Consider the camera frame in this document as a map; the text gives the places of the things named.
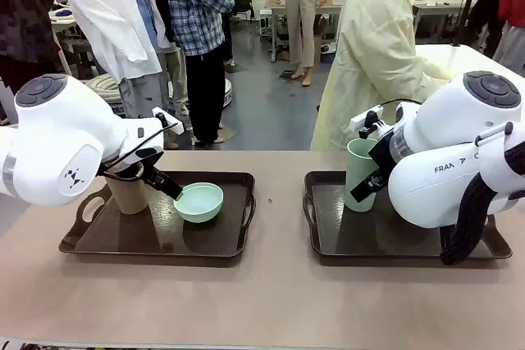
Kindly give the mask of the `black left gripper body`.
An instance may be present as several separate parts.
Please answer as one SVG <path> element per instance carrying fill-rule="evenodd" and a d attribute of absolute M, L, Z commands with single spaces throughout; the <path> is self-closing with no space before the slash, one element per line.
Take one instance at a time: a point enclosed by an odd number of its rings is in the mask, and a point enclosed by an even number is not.
<path fill-rule="evenodd" d="M 163 154 L 162 149 L 141 148 L 129 155 L 102 164 L 102 176 L 113 180 L 141 180 L 147 170 L 151 170 Z"/>

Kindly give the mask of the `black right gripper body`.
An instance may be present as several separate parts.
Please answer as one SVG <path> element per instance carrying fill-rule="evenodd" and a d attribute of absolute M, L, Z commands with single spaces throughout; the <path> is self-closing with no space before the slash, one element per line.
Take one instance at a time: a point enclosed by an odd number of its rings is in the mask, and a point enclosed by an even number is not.
<path fill-rule="evenodd" d="M 395 168 L 396 161 L 390 152 L 390 140 L 393 132 L 384 134 L 377 140 L 376 144 L 370 149 L 369 156 L 376 163 L 377 168 L 372 172 L 373 177 L 388 180 L 390 173 Z"/>

